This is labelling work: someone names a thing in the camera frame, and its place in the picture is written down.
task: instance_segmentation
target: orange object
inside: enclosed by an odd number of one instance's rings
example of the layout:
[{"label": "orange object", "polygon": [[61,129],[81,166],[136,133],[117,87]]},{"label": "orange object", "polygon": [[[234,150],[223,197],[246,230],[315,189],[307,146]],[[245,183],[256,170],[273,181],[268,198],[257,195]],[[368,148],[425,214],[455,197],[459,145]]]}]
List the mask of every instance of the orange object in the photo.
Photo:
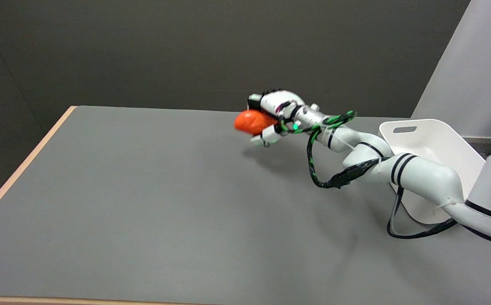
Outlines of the orange object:
[{"label": "orange object", "polygon": [[242,111],[234,120],[234,128],[250,135],[260,135],[262,130],[278,123],[277,120],[258,110]]}]

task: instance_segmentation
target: wooden table edge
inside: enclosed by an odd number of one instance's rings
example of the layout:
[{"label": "wooden table edge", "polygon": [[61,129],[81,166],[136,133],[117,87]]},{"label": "wooden table edge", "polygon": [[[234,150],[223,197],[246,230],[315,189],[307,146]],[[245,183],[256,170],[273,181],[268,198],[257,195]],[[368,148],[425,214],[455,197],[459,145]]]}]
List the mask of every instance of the wooden table edge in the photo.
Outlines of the wooden table edge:
[{"label": "wooden table edge", "polygon": [[15,172],[8,178],[5,184],[0,188],[0,199],[6,194],[6,192],[10,189],[10,187],[15,183],[17,178],[23,173],[23,171],[31,164],[36,155],[44,148],[46,143],[51,139],[51,137],[55,134],[55,132],[63,125],[63,123],[67,120],[69,115],[77,108],[77,106],[70,106],[67,111],[57,120],[57,123],[48,131],[48,133],[42,138],[40,143],[36,145],[33,151],[27,156],[27,158],[22,162],[22,164],[15,170]]},{"label": "wooden table edge", "polygon": [[0,305],[181,305],[137,301],[112,301],[104,299],[62,299],[58,297],[0,297]]}]

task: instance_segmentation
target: table surface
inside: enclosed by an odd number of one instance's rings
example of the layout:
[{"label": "table surface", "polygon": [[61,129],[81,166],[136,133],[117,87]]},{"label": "table surface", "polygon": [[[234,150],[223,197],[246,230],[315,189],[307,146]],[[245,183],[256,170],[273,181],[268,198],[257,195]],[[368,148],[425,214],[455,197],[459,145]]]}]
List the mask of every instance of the table surface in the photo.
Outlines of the table surface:
[{"label": "table surface", "polygon": [[[1,194],[0,296],[491,304],[491,243],[460,226],[392,239],[389,185],[318,189],[305,136],[252,147],[235,116],[73,110]],[[348,125],[377,133],[386,120]],[[341,170],[344,155],[314,156],[320,177]]]}]

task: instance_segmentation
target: white bin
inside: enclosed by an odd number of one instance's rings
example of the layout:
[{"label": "white bin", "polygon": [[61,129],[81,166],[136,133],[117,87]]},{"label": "white bin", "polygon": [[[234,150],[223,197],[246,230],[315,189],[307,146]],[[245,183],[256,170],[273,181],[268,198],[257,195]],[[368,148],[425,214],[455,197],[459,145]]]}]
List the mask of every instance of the white bin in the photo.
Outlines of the white bin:
[{"label": "white bin", "polygon": [[[379,135],[389,143],[393,153],[411,153],[453,168],[462,182],[464,199],[474,187],[485,160],[453,128],[436,119],[385,122]],[[436,204],[405,191],[402,204],[414,220],[436,224],[449,219]]]}]

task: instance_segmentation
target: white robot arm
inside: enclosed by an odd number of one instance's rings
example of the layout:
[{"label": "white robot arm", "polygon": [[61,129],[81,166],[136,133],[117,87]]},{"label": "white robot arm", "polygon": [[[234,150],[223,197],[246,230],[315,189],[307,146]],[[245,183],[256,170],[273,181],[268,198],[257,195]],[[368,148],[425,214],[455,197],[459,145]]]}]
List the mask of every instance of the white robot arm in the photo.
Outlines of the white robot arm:
[{"label": "white robot arm", "polygon": [[[248,106],[283,119],[295,129],[307,129],[330,118],[315,104],[307,106],[298,95],[283,90],[252,94]],[[251,141],[268,146],[284,135],[277,125],[271,125]],[[460,178],[452,168],[412,154],[391,156],[389,145],[376,135],[360,133],[342,125],[322,130],[317,141],[337,153],[352,147],[352,152],[343,161],[344,168],[379,159],[379,163],[358,180],[399,185],[437,203],[459,224],[491,241],[491,157],[487,159],[469,198],[464,200]]]}]

